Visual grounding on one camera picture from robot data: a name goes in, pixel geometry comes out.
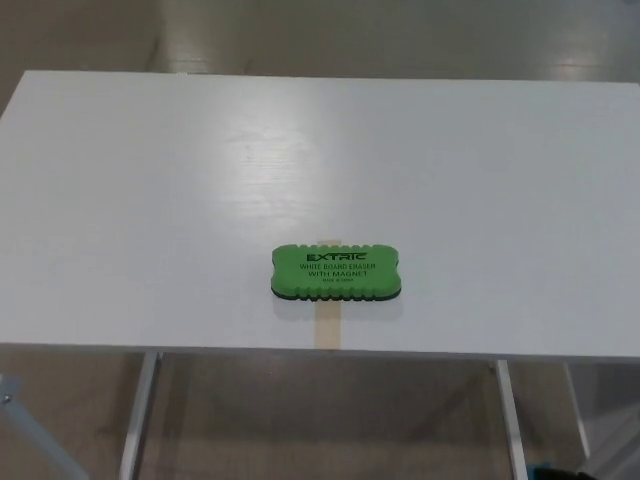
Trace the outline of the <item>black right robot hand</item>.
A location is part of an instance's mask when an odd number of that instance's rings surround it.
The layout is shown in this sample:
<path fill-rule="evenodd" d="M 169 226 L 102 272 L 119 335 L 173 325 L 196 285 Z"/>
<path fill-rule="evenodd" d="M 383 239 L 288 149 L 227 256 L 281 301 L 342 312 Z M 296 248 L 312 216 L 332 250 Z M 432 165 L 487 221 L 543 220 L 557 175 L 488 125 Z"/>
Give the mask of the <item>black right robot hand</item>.
<path fill-rule="evenodd" d="M 549 464 L 528 464 L 527 475 L 529 480 L 596 480 L 584 472 L 553 468 Z"/>

